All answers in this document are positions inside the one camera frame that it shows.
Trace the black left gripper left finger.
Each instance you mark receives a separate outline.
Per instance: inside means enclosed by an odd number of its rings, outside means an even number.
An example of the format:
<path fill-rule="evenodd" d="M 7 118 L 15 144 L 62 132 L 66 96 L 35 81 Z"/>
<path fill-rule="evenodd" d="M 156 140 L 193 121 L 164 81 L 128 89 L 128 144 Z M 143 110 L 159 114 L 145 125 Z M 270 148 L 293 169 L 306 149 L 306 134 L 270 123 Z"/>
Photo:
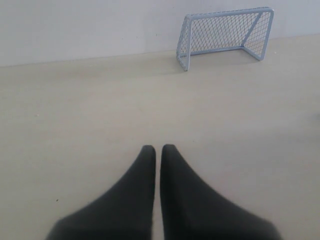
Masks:
<path fill-rule="evenodd" d="M 156 151 L 144 145 L 127 172 L 106 193 L 59 220 L 48 240 L 150 240 Z"/>

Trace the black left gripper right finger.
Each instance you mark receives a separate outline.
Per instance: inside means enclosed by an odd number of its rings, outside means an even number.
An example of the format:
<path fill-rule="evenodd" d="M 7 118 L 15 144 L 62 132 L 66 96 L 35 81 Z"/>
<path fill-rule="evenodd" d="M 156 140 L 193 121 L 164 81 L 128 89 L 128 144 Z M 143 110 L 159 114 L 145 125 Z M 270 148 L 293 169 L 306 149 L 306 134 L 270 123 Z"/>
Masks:
<path fill-rule="evenodd" d="M 276 227 L 212 189 L 173 144 L 162 148 L 160 201 L 166 240 L 280 240 Z"/>

